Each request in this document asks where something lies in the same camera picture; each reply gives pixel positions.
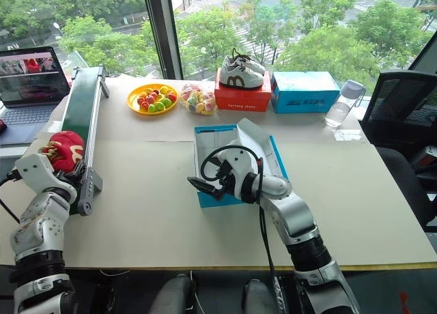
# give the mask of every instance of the yellow plate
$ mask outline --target yellow plate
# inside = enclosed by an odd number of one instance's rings
[[[155,111],[154,113],[149,113],[148,111],[144,111],[143,109],[139,108],[139,104],[137,102],[137,99],[139,98],[141,92],[145,91],[145,89],[150,88],[153,90],[159,90],[161,87],[168,87],[173,94],[176,96],[176,100],[173,104],[171,104],[170,107],[166,107],[163,111]],[[166,85],[166,84],[147,84],[147,85],[143,85],[142,87],[138,87],[136,88],[134,91],[132,91],[127,99],[127,103],[128,106],[133,110],[136,111],[137,113],[140,113],[142,115],[159,115],[159,114],[163,114],[166,113],[167,111],[170,111],[175,105],[176,102],[178,102],[179,99],[179,95],[177,93],[177,91],[172,88],[170,85]]]

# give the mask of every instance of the white sneaker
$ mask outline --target white sneaker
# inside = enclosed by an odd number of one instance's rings
[[[223,63],[218,80],[221,85],[226,87],[258,89],[262,86],[263,76],[239,63],[236,63],[234,66]]]
[[[264,75],[266,72],[266,69],[263,67],[263,65],[253,61],[248,55],[241,55],[235,48],[232,49],[232,57],[226,56],[224,63],[226,63],[228,66],[233,66],[235,63],[241,63],[245,67],[250,68],[252,71],[261,75]]]

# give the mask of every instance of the blue box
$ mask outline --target blue box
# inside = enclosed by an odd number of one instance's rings
[[[273,72],[275,113],[326,113],[340,88],[329,72]]]
[[[258,125],[243,118],[238,124],[222,126],[197,126],[194,128],[194,152],[196,177],[201,178],[200,165],[203,160],[213,152],[231,141],[238,139],[245,147],[251,148],[258,157],[264,161],[264,174],[278,175],[288,179],[287,171],[283,165],[281,155],[278,152],[276,143],[272,135],[263,131]],[[251,156],[253,171],[257,172],[255,159]],[[216,167],[207,164],[205,174],[214,176]],[[221,188],[218,181],[208,182],[214,184],[216,188]],[[197,191],[201,208],[235,205],[242,203],[241,200],[232,195],[226,194],[220,201],[203,192]]]

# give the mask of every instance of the laptop screen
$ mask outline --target laptop screen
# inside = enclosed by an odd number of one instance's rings
[[[0,51],[0,99],[4,105],[56,104],[69,92],[52,47]]]

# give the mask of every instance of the bottle cap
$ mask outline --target bottle cap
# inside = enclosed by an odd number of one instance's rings
[[[340,93],[343,97],[348,99],[357,99],[361,94],[363,94],[363,91],[365,91],[364,85],[353,80],[348,80],[344,83]]]

